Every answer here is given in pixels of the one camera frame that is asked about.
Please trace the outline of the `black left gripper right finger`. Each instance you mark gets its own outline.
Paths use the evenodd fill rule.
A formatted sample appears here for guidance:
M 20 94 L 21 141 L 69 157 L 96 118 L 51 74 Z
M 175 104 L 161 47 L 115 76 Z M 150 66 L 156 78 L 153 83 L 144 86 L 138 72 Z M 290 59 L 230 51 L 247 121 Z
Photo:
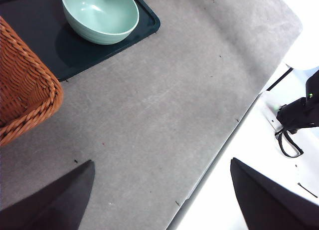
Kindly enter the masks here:
M 250 230 L 317 230 L 319 207 L 237 158 L 230 172 L 236 199 Z

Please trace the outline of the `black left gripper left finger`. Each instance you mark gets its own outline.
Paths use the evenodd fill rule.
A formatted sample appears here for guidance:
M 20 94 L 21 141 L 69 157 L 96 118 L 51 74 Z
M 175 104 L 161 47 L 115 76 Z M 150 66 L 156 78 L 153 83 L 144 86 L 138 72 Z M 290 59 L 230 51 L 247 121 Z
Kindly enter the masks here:
M 88 160 L 0 212 L 2 230 L 77 230 L 89 203 L 95 163 Z

